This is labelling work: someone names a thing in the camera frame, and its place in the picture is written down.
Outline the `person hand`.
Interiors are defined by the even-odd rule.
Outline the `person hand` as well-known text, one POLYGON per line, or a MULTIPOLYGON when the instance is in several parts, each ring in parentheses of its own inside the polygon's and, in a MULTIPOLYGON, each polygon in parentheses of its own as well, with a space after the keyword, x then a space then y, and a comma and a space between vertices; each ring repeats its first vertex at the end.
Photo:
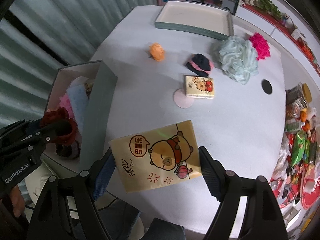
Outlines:
POLYGON ((25 211, 25 201, 17 185, 10 191, 9 196, 12 202, 13 213, 16 218, 19 218, 25 211))

